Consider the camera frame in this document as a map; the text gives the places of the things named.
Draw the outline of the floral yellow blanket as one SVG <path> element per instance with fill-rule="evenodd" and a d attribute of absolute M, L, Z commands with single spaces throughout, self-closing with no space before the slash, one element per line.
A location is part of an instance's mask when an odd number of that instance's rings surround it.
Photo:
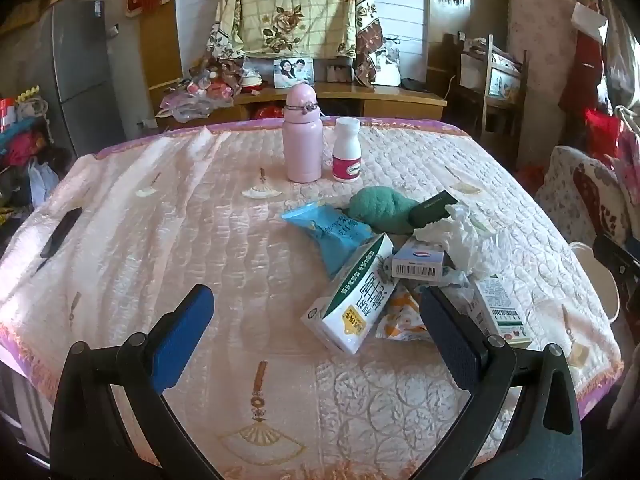
<path fill-rule="evenodd" d="M 219 0 L 204 58 L 348 58 L 371 87 L 383 44 L 375 0 Z"/>

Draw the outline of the pink thermos bottle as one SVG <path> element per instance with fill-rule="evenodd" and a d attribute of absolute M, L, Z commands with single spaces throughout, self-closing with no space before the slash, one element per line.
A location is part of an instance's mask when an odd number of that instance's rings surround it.
<path fill-rule="evenodd" d="M 321 178 L 323 125 L 316 92 L 306 82 L 290 89 L 283 109 L 282 140 L 286 176 L 296 183 Z"/>

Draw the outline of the dark green sachet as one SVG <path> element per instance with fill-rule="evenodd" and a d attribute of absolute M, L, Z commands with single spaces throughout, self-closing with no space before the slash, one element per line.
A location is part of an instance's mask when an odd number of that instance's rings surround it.
<path fill-rule="evenodd" d="M 432 196 L 425 202 L 417 204 L 409 211 L 408 223 L 413 229 L 422 229 L 430 223 L 449 218 L 448 206 L 457 205 L 458 201 L 447 191 Z"/>

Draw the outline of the white tissue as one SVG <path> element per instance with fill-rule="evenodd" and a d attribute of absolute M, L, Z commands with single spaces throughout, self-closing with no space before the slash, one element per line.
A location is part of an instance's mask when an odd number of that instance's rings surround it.
<path fill-rule="evenodd" d="M 413 230 L 425 244 L 439 245 L 454 267 L 473 278 L 489 278 L 504 269 L 508 240 L 485 226 L 472 209 L 463 204 L 445 206 L 448 217 Z"/>

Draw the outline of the white pill bottle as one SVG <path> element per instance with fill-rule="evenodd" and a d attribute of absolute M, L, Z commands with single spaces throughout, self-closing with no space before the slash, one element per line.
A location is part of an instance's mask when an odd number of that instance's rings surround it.
<path fill-rule="evenodd" d="M 334 126 L 335 142 L 332 153 L 332 174 L 336 180 L 357 180 L 361 169 L 360 120 L 339 117 Z"/>

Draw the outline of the wooden tv cabinet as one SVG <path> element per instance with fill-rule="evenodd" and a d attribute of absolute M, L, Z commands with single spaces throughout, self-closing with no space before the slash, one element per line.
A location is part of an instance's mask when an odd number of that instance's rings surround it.
<path fill-rule="evenodd" d="M 317 82 L 314 86 L 322 113 L 326 116 L 441 120 L 447 101 L 436 94 L 398 87 L 372 88 L 338 82 Z M 244 122 L 255 119 L 268 105 L 284 107 L 288 89 L 265 88 L 257 94 L 240 93 L 232 107 L 217 108 L 206 118 L 180 124 L 175 118 L 157 118 L 162 129 Z"/>

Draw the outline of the watermelon frost medicine box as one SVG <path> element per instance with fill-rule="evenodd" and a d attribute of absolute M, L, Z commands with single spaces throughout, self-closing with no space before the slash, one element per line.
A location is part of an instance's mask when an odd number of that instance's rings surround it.
<path fill-rule="evenodd" d="M 486 336 L 499 336 L 511 347 L 526 349 L 531 343 L 529 330 L 502 283 L 496 276 L 470 279 L 472 300 L 468 315 Z"/>

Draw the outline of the blue white medicine box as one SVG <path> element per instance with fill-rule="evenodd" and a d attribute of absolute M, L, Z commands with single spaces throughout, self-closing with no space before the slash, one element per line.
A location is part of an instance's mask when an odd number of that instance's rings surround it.
<path fill-rule="evenodd" d="M 409 238 L 392 260 L 392 277 L 439 282 L 444 275 L 445 252 L 437 244 Z"/>

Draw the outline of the wooden chair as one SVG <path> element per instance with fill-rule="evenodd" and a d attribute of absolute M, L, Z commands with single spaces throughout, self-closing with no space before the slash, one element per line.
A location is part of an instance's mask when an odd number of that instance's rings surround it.
<path fill-rule="evenodd" d="M 518 160 L 528 83 L 528 55 L 519 60 L 500 49 L 494 36 L 458 35 L 454 104 L 462 122 L 504 166 Z"/>

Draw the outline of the white green milk carton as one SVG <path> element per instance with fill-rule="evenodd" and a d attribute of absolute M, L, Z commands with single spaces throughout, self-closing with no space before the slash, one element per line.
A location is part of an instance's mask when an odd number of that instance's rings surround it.
<path fill-rule="evenodd" d="M 328 348 L 354 356 L 394 292 L 394 244 L 380 234 L 359 247 L 300 320 Z"/>

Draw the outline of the grey refrigerator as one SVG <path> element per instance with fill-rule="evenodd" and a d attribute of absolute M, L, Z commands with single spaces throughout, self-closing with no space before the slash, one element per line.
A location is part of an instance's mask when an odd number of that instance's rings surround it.
<path fill-rule="evenodd" d="M 1 38 L 1 94 L 38 86 L 55 145 L 73 158 L 126 140 L 107 55 L 104 2 L 60 0 Z"/>

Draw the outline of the orange white snack wrapper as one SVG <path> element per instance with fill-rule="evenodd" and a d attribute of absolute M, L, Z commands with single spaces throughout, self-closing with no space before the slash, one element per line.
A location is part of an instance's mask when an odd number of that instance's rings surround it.
<path fill-rule="evenodd" d="M 418 302 L 404 284 L 398 283 L 387 301 L 375 337 L 391 341 L 433 341 L 422 321 Z"/>

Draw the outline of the clothes pile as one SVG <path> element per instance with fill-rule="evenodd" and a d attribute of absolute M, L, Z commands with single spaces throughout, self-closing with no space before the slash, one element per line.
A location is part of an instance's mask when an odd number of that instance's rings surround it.
<path fill-rule="evenodd" d="M 53 141 L 49 103 L 38 86 L 1 100 L 1 245 L 52 193 L 70 151 Z"/>

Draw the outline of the framed couple photo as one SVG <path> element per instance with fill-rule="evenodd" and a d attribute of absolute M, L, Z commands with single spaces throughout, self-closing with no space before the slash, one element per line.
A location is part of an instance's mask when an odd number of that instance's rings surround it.
<path fill-rule="evenodd" d="M 272 62 L 273 85 L 287 89 L 306 82 L 314 85 L 314 60 L 312 58 L 280 58 Z"/>

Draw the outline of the green fuzzy cloth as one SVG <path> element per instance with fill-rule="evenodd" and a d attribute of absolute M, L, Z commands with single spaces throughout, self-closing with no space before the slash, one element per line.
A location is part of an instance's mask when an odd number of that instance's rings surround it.
<path fill-rule="evenodd" d="M 410 211 L 418 204 L 387 186 L 367 186 L 349 200 L 346 214 L 378 232 L 408 235 L 413 232 Z"/>

